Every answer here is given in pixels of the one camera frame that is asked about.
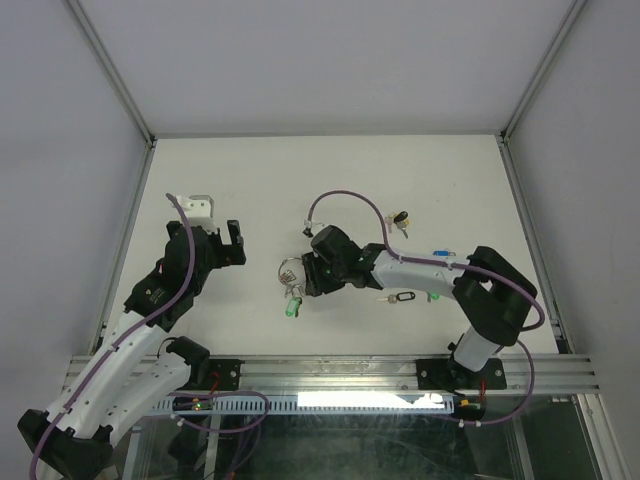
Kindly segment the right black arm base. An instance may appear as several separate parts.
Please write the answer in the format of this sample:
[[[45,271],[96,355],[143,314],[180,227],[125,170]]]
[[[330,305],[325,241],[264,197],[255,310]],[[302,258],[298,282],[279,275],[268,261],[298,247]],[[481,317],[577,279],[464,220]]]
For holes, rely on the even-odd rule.
[[[452,358],[422,358],[415,361],[416,379],[420,390],[505,390],[507,388],[503,363],[490,358],[478,371],[473,372],[456,364]]]

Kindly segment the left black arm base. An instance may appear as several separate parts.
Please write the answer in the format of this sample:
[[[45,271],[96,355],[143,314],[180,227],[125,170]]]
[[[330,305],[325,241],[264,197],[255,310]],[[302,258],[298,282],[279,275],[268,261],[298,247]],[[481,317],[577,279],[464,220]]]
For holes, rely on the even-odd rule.
[[[230,392],[239,389],[243,361],[237,358],[211,357],[195,381],[189,381],[184,390]]]

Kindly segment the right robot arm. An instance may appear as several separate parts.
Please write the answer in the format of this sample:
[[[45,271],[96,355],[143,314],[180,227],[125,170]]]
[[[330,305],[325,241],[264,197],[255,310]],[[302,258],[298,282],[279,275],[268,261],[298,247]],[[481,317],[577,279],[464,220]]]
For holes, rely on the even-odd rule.
[[[474,384],[500,348],[516,344],[536,305],[533,284],[486,246],[459,262],[452,256],[398,253],[384,244],[359,247],[330,225],[311,238],[302,265],[310,297],[351,285],[419,291],[456,301],[469,322],[447,363],[448,378],[459,387]]]

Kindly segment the silver keyring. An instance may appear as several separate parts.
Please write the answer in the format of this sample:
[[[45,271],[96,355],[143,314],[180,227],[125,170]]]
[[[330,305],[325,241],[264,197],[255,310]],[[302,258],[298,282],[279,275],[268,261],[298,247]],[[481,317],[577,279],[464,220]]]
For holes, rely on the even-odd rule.
[[[304,296],[306,277],[302,258],[287,257],[279,265],[277,278],[285,288],[286,296]]]

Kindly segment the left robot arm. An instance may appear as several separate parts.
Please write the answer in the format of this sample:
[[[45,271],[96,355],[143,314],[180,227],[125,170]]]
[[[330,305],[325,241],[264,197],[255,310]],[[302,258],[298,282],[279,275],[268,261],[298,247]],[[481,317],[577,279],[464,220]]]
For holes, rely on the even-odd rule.
[[[209,274],[246,262],[236,220],[227,223],[230,241],[202,225],[167,225],[169,240],[153,269],[133,287],[122,315],[75,381],[46,409],[27,410],[18,430],[32,452],[29,476],[39,463],[66,479],[94,479],[110,463],[122,437],[158,401],[209,377],[208,349],[179,336],[137,379],[143,357],[168,339],[194,305]]]

